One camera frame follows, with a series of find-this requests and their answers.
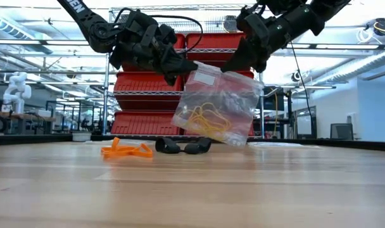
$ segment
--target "pipe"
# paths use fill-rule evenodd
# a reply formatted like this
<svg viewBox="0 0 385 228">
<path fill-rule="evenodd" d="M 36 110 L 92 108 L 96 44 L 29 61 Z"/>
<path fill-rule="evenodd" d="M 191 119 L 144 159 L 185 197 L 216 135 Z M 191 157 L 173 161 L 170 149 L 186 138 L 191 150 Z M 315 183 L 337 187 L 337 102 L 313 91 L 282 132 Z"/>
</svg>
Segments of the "pipe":
<svg viewBox="0 0 385 228">
<path fill-rule="evenodd" d="M 3 53 L 3 54 L 5 54 L 6 56 L 12 57 L 12 58 L 14 58 L 14 59 L 16 59 L 16 60 L 19 60 L 19 61 L 21 61 L 21 62 L 23 62 L 23 63 L 26 63 L 26 64 L 31 65 L 31 66 L 33 66 L 33 67 L 36 67 L 36 68 L 38 68 L 38 69 L 43 69 L 42 66 L 40 66 L 40 65 L 38 65 L 38 64 L 36 64 L 36 63 L 32 63 L 31 61 L 28 61 L 28 60 L 26 60 L 26 59 L 24 59 L 24 58 L 21 58 L 20 56 L 18 56 L 18 55 L 16 55 L 16 54 L 12 54 L 12 53 L 10 53 L 10 52 L 8 52 L 8 51 L 5 51 L 5 50 L 3 50 L 3 49 L 1 49 L 1 48 L 0 48 L 0 53 Z"/>
<path fill-rule="evenodd" d="M 106 121 L 108 119 L 108 84 L 110 81 L 110 54 L 106 54 L 106 73 L 104 81 L 104 115 L 103 115 L 103 136 L 106 134 Z"/>
<path fill-rule="evenodd" d="M 334 70 L 333 73 L 327 73 L 323 76 L 322 80 L 318 80 L 312 85 L 317 86 L 325 83 L 335 83 L 344 80 L 348 80 L 352 77 L 359 76 L 362 73 L 368 72 L 369 70 L 376 69 L 385 65 L 385 52 L 371 56 L 362 60 L 358 60 L 356 63 L 347 63 L 338 69 Z"/>
<path fill-rule="evenodd" d="M 381 78 L 383 76 L 385 76 L 385 72 L 381 72 L 381 73 L 375 74 L 373 76 L 366 77 L 363 80 L 374 80 L 374 79 L 379 79 L 379 78 Z"/>
</svg>

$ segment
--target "clear plastic bag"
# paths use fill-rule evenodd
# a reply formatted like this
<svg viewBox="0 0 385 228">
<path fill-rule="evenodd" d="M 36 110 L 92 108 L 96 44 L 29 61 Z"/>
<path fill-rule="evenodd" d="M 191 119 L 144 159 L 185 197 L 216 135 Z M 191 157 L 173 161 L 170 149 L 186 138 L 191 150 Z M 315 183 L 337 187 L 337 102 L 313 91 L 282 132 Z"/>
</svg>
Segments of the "clear plastic bag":
<svg viewBox="0 0 385 228">
<path fill-rule="evenodd" d="M 261 82 L 236 72 L 198 63 L 191 72 L 173 124 L 233 146 L 244 146 L 253 121 Z"/>
</svg>

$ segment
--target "chair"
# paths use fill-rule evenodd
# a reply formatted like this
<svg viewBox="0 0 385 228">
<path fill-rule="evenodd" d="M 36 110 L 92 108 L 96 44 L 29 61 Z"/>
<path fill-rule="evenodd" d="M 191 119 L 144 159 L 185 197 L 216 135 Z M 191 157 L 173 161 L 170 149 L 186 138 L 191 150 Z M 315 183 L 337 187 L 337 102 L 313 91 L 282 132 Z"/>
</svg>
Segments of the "chair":
<svg viewBox="0 0 385 228">
<path fill-rule="evenodd" d="M 351 123 L 332 123 L 331 139 L 354 140 L 353 124 Z"/>
</svg>

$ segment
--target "white label on bag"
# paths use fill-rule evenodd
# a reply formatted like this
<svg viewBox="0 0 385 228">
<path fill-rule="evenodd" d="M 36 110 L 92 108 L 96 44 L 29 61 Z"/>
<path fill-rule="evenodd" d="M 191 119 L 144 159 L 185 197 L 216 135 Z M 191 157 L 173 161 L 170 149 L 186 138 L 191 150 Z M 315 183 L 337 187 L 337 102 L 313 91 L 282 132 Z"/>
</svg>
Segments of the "white label on bag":
<svg viewBox="0 0 385 228">
<path fill-rule="evenodd" d="M 213 86 L 215 83 L 215 77 L 211 75 L 206 75 L 203 73 L 196 72 L 194 75 L 194 80 L 197 82 L 202 82 L 206 85 Z"/>
</svg>

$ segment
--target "orange plastic object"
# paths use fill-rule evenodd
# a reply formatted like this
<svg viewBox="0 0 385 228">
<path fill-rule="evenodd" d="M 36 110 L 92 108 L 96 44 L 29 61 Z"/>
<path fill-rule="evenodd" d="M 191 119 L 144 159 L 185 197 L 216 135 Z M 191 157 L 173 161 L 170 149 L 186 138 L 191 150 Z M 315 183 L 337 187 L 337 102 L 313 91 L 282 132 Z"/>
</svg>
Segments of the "orange plastic object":
<svg viewBox="0 0 385 228">
<path fill-rule="evenodd" d="M 153 157 L 153 151 L 144 143 L 141 143 L 139 147 L 135 146 L 119 146 L 119 138 L 114 138 L 111 147 L 101 148 L 101 154 L 103 158 L 118 158 L 122 156 L 139 156 L 143 158 Z"/>
</svg>

